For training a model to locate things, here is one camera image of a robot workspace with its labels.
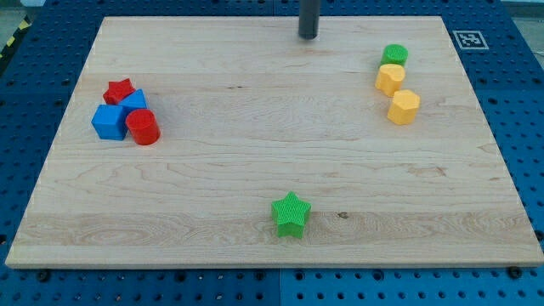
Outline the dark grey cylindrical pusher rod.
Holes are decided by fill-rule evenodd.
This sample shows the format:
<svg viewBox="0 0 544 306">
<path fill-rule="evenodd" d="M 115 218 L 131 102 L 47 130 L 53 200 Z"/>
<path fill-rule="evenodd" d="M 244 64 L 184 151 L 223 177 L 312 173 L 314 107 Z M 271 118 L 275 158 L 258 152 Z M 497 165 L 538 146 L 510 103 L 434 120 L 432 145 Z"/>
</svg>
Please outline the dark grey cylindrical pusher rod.
<svg viewBox="0 0 544 306">
<path fill-rule="evenodd" d="M 317 37 L 320 20 L 320 0 L 299 1 L 298 36 L 305 40 Z"/>
</svg>

